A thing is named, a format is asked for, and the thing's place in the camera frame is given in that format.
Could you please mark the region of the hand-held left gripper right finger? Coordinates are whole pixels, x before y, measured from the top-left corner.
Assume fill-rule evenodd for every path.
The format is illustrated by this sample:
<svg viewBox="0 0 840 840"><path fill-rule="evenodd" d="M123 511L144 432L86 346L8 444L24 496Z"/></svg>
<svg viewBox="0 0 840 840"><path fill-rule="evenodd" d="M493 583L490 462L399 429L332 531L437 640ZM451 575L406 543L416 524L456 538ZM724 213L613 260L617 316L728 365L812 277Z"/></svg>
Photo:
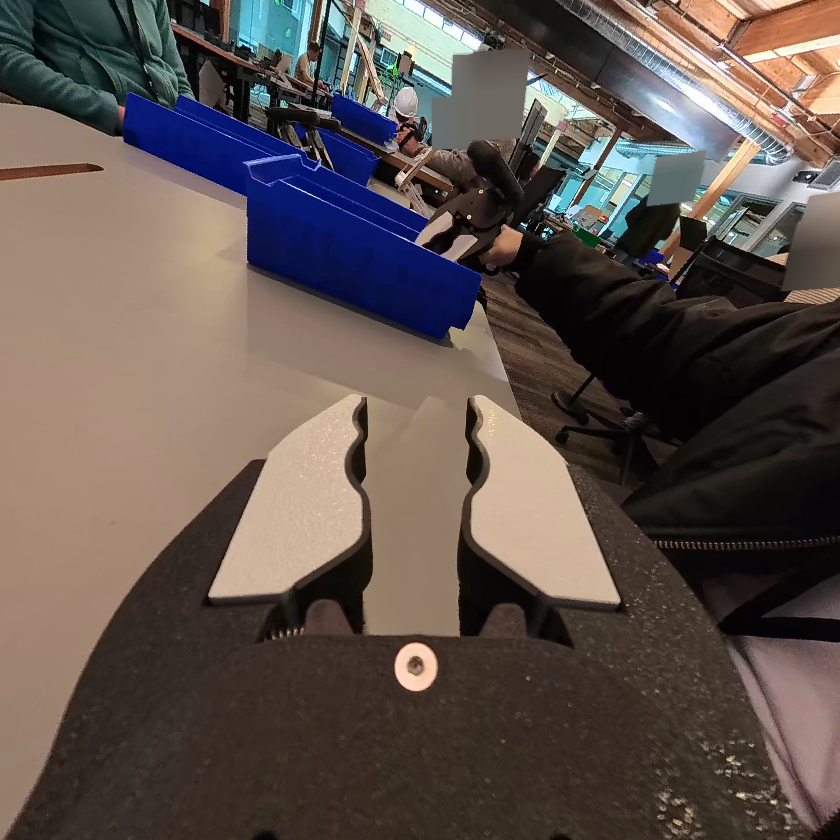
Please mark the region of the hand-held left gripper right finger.
<svg viewBox="0 0 840 840"><path fill-rule="evenodd" d="M552 445L484 395L467 402L469 489L458 577L488 607L510 599L612 613L622 599L569 467Z"/></svg>

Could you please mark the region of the person's white garment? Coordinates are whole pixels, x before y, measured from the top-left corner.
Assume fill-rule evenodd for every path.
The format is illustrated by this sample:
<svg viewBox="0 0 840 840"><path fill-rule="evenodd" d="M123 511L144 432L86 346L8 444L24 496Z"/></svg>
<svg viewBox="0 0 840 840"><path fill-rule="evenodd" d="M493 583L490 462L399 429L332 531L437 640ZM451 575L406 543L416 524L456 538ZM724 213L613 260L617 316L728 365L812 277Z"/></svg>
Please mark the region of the person's white garment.
<svg viewBox="0 0 840 840"><path fill-rule="evenodd" d="M784 795L814 837L838 837L838 618L794 616L788 637L726 645Z"/></svg>

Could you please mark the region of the person's right hand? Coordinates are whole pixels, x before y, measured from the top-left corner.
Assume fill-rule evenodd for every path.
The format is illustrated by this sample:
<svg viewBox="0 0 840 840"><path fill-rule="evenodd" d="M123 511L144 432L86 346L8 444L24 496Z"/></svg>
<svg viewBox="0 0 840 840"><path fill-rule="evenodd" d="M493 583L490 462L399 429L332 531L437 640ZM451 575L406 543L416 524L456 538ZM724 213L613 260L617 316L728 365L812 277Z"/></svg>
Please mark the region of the person's right hand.
<svg viewBox="0 0 840 840"><path fill-rule="evenodd" d="M498 236L489 248L479 255L482 272L491 276L499 269L509 266L515 261L522 247L524 233L514 227L502 225Z"/></svg>

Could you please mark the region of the black office chair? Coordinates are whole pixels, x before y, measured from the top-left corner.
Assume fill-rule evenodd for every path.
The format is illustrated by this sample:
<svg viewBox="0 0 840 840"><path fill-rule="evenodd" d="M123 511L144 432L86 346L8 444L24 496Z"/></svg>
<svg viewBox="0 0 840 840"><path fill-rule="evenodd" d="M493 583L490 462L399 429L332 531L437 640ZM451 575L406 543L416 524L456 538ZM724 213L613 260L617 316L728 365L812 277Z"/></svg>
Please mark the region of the black office chair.
<svg viewBox="0 0 840 840"><path fill-rule="evenodd" d="M658 469L657 461L646 442L648 439L673 447L677 447L679 441L664 434L650 417L634 411L631 406L620 407L623 418L618 422L586 408L581 397L594 381L594 375L590 374L573 392L560 388L551 393L550 399L554 406L575 421L573 425L563 425L554 436L554 442L566 446L573 434L609 442L612 452L621 457L618 485L629 488L635 471L648 476Z"/></svg>

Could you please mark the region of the black desk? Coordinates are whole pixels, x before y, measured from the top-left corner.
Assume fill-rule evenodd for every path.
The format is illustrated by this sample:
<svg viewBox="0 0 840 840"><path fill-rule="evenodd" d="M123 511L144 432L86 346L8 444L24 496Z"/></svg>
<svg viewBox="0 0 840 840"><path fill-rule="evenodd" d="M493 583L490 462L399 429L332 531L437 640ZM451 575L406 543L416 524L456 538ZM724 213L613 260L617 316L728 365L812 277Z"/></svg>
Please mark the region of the black desk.
<svg viewBox="0 0 840 840"><path fill-rule="evenodd" d="M232 116L241 122L249 121L251 92L254 87L265 88L272 101L287 102L296 106L309 103L308 90L299 80L237 56L235 52L208 41L174 20L171 21L171 29L196 100L200 99L201 67L210 61L222 81L222 104L227 103Z"/></svg>

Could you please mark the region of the blue storage bin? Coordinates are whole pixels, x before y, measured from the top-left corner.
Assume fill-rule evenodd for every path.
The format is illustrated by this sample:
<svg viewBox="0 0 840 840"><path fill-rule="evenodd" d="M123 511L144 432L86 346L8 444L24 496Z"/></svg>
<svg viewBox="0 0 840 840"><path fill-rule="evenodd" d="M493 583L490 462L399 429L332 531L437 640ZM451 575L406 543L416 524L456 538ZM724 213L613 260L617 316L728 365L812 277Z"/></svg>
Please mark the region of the blue storage bin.
<svg viewBox="0 0 840 840"><path fill-rule="evenodd" d="M197 101L167 108L130 93L126 144L247 197L296 206L304 196L372 207L387 197L329 170L299 148Z"/></svg>
<svg viewBox="0 0 840 840"><path fill-rule="evenodd" d="M372 111L357 101L334 92L331 113L342 128L381 146L394 141L398 126L392 119Z"/></svg>
<svg viewBox="0 0 840 840"><path fill-rule="evenodd" d="M416 245L427 220L297 154L247 161L248 263L441 340L480 274Z"/></svg>

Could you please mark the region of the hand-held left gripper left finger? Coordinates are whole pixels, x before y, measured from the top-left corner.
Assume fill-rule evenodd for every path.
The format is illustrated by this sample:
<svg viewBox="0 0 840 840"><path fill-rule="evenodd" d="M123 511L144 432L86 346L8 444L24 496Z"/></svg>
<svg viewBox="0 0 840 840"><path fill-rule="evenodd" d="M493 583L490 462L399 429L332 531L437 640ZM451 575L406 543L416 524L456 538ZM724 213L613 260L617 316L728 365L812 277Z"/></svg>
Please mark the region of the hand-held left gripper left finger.
<svg viewBox="0 0 840 840"><path fill-rule="evenodd" d="M273 447L208 590L213 604L356 596L372 575L368 402L351 394ZM338 583L341 576L347 582Z"/></svg>

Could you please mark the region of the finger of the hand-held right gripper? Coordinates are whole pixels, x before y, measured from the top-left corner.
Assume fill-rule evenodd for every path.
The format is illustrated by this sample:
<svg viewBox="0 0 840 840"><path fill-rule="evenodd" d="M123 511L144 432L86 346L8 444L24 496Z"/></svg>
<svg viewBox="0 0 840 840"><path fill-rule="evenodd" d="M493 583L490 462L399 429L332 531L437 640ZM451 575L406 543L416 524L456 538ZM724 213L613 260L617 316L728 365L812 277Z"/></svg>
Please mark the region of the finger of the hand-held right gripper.
<svg viewBox="0 0 840 840"><path fill-rule="evenodd" d="M465 250L465 219L458 213L441 211L428 220L415 245L432 250Z"/></svg>
<svg viewBox="0 0 840 840"><path fill-rule="evenodd" d="M442 257L454 263L466 265L479 259L489 250L489 232L476 235L462 233L452 237L442 252Z"/></svg>

